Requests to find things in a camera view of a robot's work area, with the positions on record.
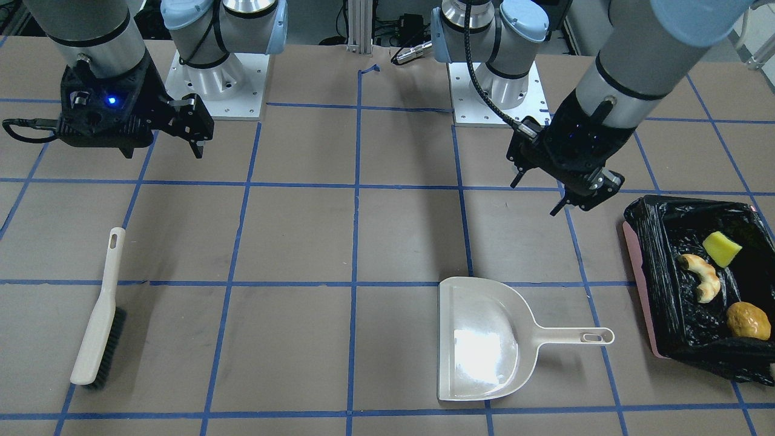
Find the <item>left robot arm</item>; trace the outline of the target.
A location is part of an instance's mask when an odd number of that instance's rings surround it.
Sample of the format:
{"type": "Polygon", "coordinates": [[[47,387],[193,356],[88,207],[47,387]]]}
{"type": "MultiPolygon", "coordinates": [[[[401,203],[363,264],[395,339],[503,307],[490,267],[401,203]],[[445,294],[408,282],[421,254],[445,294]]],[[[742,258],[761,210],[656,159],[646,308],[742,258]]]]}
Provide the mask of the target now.
{"type": "Polygon", "coordinates": [[[477,99],[512,128],[507,159],[518,184],[539,168],[564,185],[565,206],[590,210],[625,179],[605,163],[734,23],[761,1],[613,1],[612,32],[551,121],[512,116],[530,94],[530,71],[550,33],[532,1],[444,1],[432,11],[434,57],[463,64],[477,99]]]}

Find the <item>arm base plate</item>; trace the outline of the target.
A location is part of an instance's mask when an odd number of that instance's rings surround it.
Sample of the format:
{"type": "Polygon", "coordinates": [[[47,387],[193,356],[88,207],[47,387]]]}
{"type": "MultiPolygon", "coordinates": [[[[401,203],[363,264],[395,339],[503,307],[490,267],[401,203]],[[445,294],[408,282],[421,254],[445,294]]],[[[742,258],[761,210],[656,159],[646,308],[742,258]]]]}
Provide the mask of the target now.
{"type": "MultiPolygon", "coordinates": [[[[521,121],[526,116],[547,126],[551,121],[539,69],[534,62],[528,74],[518,79],[496,76],[484,64],[475,62],[475,74],[483,91],[493,104],[508,116],[521,121]]],[[[502,121],[482,100],[470,78],[467,64],[447,66],[449,91],[453,103],[454,124],[458,127],[506,128],[502,121]]]]}
{"type": "Polygon", "coordinates": [[[272,60],[261,53],[230,53],[221,65],[196,69],[181,64],[176,52],[164,85],[175,100],[200,96],[215,121],[259,121],[272,60]]]}

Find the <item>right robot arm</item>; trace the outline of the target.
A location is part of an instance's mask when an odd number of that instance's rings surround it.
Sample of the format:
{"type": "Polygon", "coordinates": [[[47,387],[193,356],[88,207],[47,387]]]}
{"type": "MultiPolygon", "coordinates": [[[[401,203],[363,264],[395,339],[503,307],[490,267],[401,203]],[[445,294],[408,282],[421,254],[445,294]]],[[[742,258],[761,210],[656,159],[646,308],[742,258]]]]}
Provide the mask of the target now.
{"type": "Polygon", "coordinates": [[[114,148],[130,159],[155,131],[187,141],[202,158],[215,122],[206,102],[246,86],[238,54],[276,55],[287,41],[285,1],[163,1],[160,13],[178,52],[188,94],[166,91],[136,21],[124,1],[27,1],[31,15],[67,62],[57,119],[6,119],[51,132],[71,147],[114,148]]]}

